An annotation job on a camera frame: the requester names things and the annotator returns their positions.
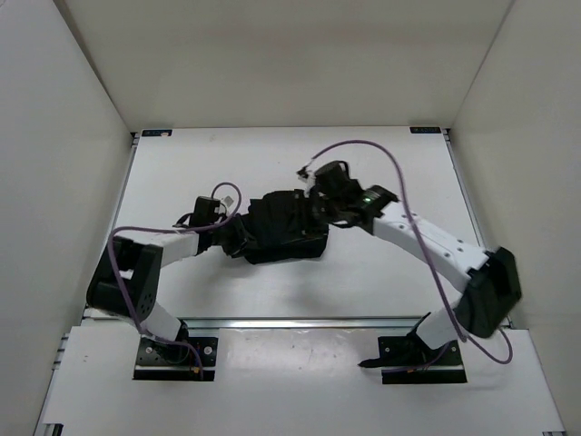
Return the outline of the black pleated skirt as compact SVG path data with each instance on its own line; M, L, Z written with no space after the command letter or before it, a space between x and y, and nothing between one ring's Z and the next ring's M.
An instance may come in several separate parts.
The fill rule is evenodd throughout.
M247 243L248 263L319 259L326 247L329 226L310 215L302 190L274 191L250 200L248 215L254 240Z

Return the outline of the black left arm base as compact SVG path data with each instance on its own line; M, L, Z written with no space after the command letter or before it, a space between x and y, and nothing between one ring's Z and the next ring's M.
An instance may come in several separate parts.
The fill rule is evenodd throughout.
M201 358L202 371L188 348L142 337L135 357L133 378L152 382L213 382L219 338L190 337L188 342Z

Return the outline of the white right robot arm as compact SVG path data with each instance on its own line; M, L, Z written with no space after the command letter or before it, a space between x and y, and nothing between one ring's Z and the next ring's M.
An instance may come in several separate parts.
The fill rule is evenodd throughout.
M424 316L407 341L411 360L428 363L440 347L465 336L487 339L520 302L522 291L514 254L471 245L413 213L403 198L373 185L368 189L350 177L344 161L317 171L301 169L315 215L341 228L359 227L393 243L428 265L460 293L455 303Z

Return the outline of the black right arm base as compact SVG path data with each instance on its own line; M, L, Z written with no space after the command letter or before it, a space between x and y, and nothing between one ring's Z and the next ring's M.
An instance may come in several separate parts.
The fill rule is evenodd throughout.
M358 363L363 370L380 370L384 385L440 385L468 382L456 340L432 350L401 334L377 339L378 356Z

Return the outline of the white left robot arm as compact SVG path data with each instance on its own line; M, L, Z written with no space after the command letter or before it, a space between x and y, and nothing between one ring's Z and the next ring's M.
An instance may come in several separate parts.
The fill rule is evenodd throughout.
M228 213L225 198L200 196L172 229L113 230L90 281L87 305L134 324L140 334L158 342L168 361L184 359L190 350L187 326L157 302L161 270L220 244L241 229L241 218Z

